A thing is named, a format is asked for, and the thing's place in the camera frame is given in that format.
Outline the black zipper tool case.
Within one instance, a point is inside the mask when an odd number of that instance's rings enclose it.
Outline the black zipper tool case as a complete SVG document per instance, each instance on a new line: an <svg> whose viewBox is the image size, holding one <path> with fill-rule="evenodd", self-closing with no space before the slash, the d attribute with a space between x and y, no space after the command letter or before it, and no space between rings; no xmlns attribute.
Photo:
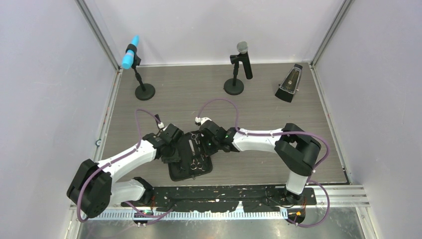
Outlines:
<svg viewBox="0 0 422 239"><path fill-rule="evenodd" d="M199 136L199 141L201 144L201 134L199 131L191 131L194 134ZM195 179L198 176L208 174L212 171L213 165L211 161L211 157L209 155L205 155L204 148L201 145L201 154L204 157L204 171L201 170L191 170L190 165L192 163L192 152L189 145L190 132L183 135L180 140L178 141L178 149L181 160L176 163L168 163L169 175L172 181L182 181L185 179Z"/></svg>

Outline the silver thinning scissors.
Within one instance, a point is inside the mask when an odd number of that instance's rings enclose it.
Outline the silver thinning scissors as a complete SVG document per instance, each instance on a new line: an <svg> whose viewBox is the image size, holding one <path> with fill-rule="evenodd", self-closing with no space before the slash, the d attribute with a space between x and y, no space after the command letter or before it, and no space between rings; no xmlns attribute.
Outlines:
<svg viewBox="0 0 422 239"><path fill-rule="evenodd" d="M204 171L204 158L200 154L196 154L194 144L192 140L189 140L189 145L192 152L192 163L190 165L191 170L201 170Z"/></svg>

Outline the silver cutting scissors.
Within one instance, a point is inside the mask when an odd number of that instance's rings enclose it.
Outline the silver cutting scissors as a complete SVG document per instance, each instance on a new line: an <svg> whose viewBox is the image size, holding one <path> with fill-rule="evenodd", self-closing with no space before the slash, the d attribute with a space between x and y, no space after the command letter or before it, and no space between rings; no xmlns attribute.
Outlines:
<svg viewBox="0 0 422 239"><path fill-rule="evenodd" d="M198 154L202 155L202 154L201 154L201 148L200 148L201 144L200 144L200 141L199 141L199 136L198 136L197 134L194 134L194 133L190 132L190 137L191 137L191 139L190 139L190 140L192 140L192 141L193 141L193 144L194 144L194 148L195 148L196 154L197 154L197 155L198 155Z"/></svg>

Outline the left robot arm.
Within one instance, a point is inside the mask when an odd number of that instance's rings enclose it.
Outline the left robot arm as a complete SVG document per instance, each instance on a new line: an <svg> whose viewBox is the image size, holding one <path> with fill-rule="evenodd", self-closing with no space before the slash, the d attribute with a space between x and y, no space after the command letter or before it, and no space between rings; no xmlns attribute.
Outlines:
<svg viewBox="0 0 422 239"><path fill-rule="evenodd" d="M156 159L179 160L177 143L183 135L182 130L169 124L111 158L99 162L83 161L67 190L67 197L77 206L78 219L85 222L95 218L109 205L126 202L149 205L154 191L146 180L135 177L121 182L120 179Z"/></svg>

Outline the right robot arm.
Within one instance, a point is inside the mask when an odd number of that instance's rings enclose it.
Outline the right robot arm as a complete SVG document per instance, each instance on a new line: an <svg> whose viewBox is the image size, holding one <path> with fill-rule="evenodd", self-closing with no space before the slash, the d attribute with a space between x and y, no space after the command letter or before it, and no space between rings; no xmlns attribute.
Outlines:
<svg viewBox="0 0 422 239"><path fill-rule="evenodd" d="M304 188L311 176L321 150L321 144L293 123L275 130L248 131L238 127L224 129L209 118L196 123L206 155L218 151L263 151L278 155L289 168L284 198L297 204L304 198Z"/></svg>

